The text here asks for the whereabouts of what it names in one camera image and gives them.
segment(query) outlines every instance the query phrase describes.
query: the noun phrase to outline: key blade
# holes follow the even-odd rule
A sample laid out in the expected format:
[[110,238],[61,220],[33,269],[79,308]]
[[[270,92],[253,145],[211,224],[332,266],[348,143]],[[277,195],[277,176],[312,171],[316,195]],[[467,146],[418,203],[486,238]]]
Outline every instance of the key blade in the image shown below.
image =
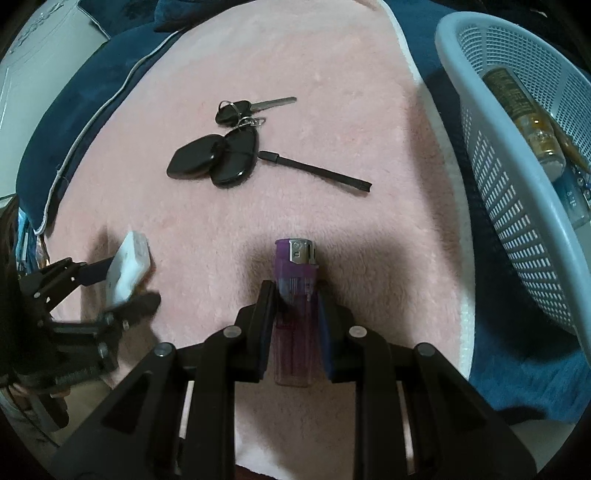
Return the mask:
[[258,102],[253,103],[251,105],[251,112],[257,113],[263,110],[267,110],[268,108],[273,108],[275,106],[282,106],[282,105],[289,105],[290,103],[296,103],[296,97],[285,97],[285,98],[278,98],[276,100],[267,100],[266,102]]

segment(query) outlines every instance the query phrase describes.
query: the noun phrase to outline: blue basket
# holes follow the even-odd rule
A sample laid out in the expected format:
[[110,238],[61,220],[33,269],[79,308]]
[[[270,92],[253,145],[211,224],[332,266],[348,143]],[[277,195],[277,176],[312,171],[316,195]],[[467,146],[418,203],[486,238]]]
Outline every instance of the blue basket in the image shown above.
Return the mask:
[[437,52],[460,96],[472,170],[495,231],[531,297],[579,338],[591,365],[591,275],[552,184],[499,102],[480,79],[510,67],[591,158],[591,83],[555,48],[490,15],[441,19]]

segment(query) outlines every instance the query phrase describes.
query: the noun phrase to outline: black strap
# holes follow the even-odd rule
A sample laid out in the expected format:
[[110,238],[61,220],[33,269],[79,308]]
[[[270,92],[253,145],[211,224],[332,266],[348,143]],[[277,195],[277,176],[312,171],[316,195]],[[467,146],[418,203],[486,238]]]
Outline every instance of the black strap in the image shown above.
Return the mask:
[[368,181],[354,179],[353,177],[341,175],[340,173],[335,173],[333,171],[326,170],[325,168],[314,167],[312,165],[300,163],[295,160],[290,160],[289,158],[283,158],[279,155],[279,153],[267,152],[263,150],[258,153],[258,157],[262,160],[272,161],[274,163],[277,163],[278,165],[285,165],[286,167],[304,170],[311,174],[318,175],[319,177],[323,177],[325,179],[338,181],[339,183],[349,185],[363,192],[368,192],[371,188],[371,184]]

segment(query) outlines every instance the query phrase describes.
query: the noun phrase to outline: blue bedding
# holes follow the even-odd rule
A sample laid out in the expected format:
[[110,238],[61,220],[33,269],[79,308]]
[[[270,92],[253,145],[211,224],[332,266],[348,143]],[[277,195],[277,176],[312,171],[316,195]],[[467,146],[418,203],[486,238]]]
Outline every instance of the blue bedding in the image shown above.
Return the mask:
[[[541,418],[578,421],[591,400],[591,370],[576,338],[547,322],[513,273],[472,177],[460,128],[459,98],[434,44],[437,23],[452,10],[429,0],[385,1],[433,96],[466,188],[476,266],[470,382],[510,423]],[[157,33],[154,28],[183,28],[240,3],[244,1],[160,0],[154,24],[116,35],[86,62],[44,115],[21,163],[17,193],[31,230],[40,233],[51,224],[59,200],[102,125],[181,34]],[[80,141],[68,155],[78,136]],[[69,160],[45,215],[50,189],[65,158]]]

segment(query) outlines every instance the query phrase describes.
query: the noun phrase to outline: lighter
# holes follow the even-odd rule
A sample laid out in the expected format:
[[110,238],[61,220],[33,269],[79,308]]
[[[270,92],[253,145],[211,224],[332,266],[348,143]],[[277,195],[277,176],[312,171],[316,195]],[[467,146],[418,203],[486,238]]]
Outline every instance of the lighter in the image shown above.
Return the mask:
[[318,358],[316,247],[301,238],[275,244],[275,281],[282,300],[273,331],[275,382],[309,387]]

